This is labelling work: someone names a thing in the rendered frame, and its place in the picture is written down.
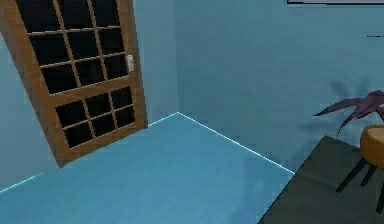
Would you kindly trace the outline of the dark green table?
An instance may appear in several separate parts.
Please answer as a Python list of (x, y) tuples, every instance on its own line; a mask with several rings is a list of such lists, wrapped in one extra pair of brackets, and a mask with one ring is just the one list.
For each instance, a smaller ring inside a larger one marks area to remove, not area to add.
[(258, 224), (384, 224), (384, 212), (376, 212), (384, 171), (366, 186), (361, 171), (336, 191), (360, 159), (357, 147), (323, 137)]

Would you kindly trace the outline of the purple house plant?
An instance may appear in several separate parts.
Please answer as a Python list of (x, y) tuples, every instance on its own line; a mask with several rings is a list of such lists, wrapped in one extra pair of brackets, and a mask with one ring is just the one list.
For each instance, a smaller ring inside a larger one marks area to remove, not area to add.
[(353, 112), (341, 123), (338, 133), (350, 121), (368, 116), (371, 113), (377, 113), (384, 122), (384, 91), (375, 90), (368, 93), (364, 98), (348, 98), (336, 102), (319, 113), (316, 116), (322, 116), (345, 108), (354, 107)]

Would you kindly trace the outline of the brown wooden glazed door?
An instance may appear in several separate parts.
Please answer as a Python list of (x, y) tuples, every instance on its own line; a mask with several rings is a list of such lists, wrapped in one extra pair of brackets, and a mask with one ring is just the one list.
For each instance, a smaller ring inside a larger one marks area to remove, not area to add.
[(0, 31), (59, 166), (147, 128), (133, 0), (0, 0)]

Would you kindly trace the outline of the orange plant pot on legs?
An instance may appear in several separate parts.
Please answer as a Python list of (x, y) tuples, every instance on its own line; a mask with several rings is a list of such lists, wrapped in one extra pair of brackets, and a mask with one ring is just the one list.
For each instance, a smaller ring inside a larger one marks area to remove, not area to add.
[(369, 182), (378, 168), (384, 171), (384, 125), (369, 125), (363, 129), (360, 136), (360, 153), (361, 159), (359, 162), (336, 188), (338, 193), (340, 193), (367, 164), (369, 164), (370, 167), (360, 183), (362, 187)]

